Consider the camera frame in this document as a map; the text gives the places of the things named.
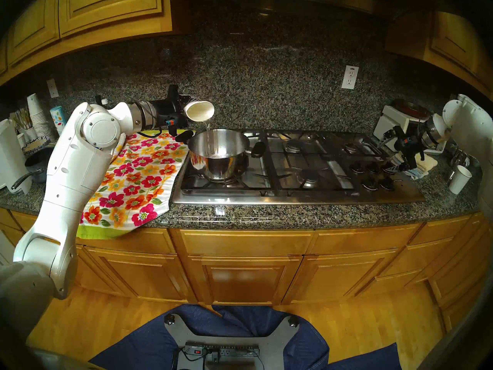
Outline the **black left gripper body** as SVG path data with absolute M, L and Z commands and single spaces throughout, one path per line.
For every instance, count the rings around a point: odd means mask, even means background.
M 163 99 L 149 101 L 151 113 L 153 115 L 152 130 L 165 129 L 172 130 L 186 129 L 188 124 L 177 124 L 177 116 L 185 115 L 183 106 L 179 99 Z

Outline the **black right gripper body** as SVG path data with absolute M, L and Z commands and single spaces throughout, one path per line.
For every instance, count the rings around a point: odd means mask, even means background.
M 409 164 L 410 169 L 417 168 L 416 154 L 420 156 L 421 161 L 425 161 L 424 150 L 421 139 L 416 135 L 406 136 L 401 126 L 394 126 L 396 141 L 394 148 L 397 152 L 402 152 L 404 162 Z

